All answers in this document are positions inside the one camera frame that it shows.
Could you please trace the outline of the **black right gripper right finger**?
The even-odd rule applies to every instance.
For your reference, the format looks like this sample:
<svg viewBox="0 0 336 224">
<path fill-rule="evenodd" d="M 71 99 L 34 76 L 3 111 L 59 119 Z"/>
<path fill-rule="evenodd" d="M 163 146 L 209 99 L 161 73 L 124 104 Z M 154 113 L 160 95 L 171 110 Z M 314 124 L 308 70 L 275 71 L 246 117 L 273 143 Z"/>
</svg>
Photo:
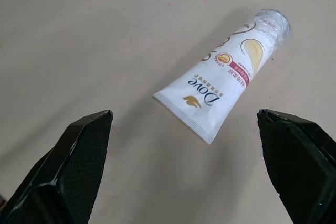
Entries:
<svg viewBox="0 0 336 224">
<path fill-rule="evenodd" d="M 293 223 L 335 223 L 335 141 L 316 123 L 257 113 L 269 178 Z"/>
</svg>

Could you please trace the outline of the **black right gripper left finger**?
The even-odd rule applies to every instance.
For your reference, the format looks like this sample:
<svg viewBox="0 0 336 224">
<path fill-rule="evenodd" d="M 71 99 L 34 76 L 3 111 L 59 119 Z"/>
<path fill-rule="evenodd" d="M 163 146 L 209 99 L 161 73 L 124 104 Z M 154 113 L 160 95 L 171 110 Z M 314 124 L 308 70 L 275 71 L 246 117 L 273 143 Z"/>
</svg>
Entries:
<svg viewBox="0 0 336 224">
<path fill-rule="evenodd" d="M 112 121 L 112 111 L 105 110 L 68 125 L 9 201 L 1 200 L 1 223 L 88 223 Z"/>
</svg>

